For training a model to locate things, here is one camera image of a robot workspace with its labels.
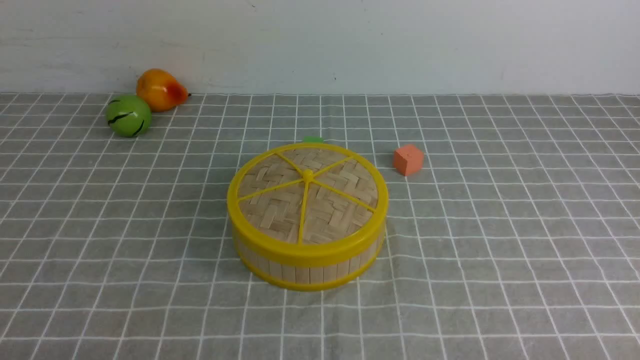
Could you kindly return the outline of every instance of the black stripe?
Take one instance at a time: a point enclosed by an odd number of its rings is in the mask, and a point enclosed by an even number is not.
[[[123,117],[128,117],[128,116],[129,116],[129,115],[131,115],[131,114],[133,114],[133,111],[132,111],[132,112],[130,112],[130,113],[126,113],[126,114],[118,115],[118,116],[114,117],[113,119],[111,119],[111,120],[107,121],[107,124],[111,125],[111,124],[113,124],[114,122],[116,122],[116,121],[118,121],[118,120],[122,119]]]
[[[133,135],[131,135],[131,137],[136,136],[136,135],[140,132],[140,130],[142,130],[142,127],[143,127],[144,125],[145,125],[145,119],[142,119],[142,122],[140,123],[140,127],[138,128],[138,130],[136,130],[136,132],[135,132],[135,133],[133,133]]]

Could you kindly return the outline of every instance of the toy pear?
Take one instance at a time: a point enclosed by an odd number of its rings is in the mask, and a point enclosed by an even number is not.
[[[191,96],[175,77],[161,69],[149,69],[138,79],[136,94],[147,102],[151,111],[160,113],[184,104]]]

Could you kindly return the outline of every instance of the gray grid tablecloth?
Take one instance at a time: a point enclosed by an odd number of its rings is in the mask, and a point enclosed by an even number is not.
[[[637,359],[640,99],[194,95],[138,139],[108,94],[0,94],[0,359]],[[270,286],[227,185],[322,136],[370,159],[359,280]],[[393,150],[426,149],[404,178]]]

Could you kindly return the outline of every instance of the orange cube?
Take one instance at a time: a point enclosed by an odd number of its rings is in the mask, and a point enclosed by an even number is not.
[[[420,171],[423,161],[424,154],[413,144],[405,145],[394,151],[394,167],[404,176]]]

